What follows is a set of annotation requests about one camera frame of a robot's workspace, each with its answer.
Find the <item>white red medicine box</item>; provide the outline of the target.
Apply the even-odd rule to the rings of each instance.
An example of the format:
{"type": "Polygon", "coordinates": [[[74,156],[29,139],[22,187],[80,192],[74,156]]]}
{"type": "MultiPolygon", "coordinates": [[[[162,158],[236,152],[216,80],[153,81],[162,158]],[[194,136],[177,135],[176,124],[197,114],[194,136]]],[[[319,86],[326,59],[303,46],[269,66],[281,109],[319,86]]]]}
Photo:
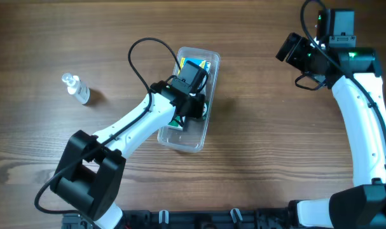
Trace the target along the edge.
{"type": "Polygon", "coordinates": [[[168,128],[172,128],[176,130],[183,129],[183,124],[179,120],[172,120],[167,126],[168,128]]]}

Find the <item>green Zam-Buk box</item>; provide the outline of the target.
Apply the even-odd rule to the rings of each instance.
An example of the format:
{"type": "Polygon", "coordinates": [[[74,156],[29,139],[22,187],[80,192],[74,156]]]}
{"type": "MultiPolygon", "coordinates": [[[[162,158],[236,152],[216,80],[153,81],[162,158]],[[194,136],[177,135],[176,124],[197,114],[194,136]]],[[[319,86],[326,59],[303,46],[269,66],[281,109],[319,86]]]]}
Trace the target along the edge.
{"type": "Polygon", "coordinates": [[[204,102],[203,104],[203,112],[202,112],[202,120],[206,120],[208,118],[208,115],[209,115],[209,103],[208,102],[204,102]]]}

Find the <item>blue VapoDrops box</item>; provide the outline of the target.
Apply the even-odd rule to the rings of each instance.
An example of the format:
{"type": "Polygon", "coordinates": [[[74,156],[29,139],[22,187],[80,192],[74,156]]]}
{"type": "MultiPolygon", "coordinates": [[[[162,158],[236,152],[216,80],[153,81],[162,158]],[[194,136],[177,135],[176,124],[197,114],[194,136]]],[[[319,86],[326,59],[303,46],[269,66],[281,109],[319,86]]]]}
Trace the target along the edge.
{"type": "MultiPolygon", "coordinates": [[[[184,65],[187,63],[187,61],[191,61],[192,63],[200,66],[202,69],[205,69],[205,71],[207,73],[209,73],[210,71],[210,65],[211,63],[208,61],[208,60],[202,60],[202,59],[195,59],[195,58],[191,58],[191,57],[181,57],[179,63],[180,63],[180,67],[183,68],[184,65]]],[[[176,67],[174,69],[174,73],[175,75],[179,75],[180,73],[180,70],[176,64],[176,67]]]]}

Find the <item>clear spray bottle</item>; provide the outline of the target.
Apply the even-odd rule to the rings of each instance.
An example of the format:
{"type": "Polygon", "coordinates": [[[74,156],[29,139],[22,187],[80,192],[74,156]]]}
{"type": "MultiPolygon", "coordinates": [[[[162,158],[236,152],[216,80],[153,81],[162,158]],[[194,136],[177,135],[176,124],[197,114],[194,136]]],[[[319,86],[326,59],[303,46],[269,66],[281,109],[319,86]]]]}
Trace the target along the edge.
{"type": "Polygon", "coordinates": [[[85,105],[90,98],[90,89],[83,83],[79,76],[71,73],[64,73],[62,81],[67,86],[67,92],[75,97],[82,105],[85,105]]]}

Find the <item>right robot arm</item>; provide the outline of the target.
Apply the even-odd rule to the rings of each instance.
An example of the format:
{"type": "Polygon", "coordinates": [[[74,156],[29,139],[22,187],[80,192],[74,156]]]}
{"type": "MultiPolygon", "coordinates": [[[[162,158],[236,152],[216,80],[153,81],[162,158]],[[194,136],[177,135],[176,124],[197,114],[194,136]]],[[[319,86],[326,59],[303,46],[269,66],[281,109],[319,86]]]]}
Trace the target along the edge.
{"type": "Polygon", "coordinates": [[[317,200],[293,200],[295,228],[386,228],[386,108],[376,52],[320,46],[294,32],[276,58],[331,89],[348,135],[353,187],[317,200]]]}

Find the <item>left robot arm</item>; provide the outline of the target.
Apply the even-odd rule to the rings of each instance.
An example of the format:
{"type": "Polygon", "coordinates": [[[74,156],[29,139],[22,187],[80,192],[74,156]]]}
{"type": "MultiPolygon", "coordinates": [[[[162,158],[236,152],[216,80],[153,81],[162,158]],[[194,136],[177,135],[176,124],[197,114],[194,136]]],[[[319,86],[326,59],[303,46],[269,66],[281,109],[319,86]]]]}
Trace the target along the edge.
{"type": "Polygon", "coordinates": [[[131,112],[103,130],[73,134],[50,189],[99,228],[118,228],[123,211],[115,204],[127,158],[176,116],[202,116],[205,95],[159,81],[131,112]]]}

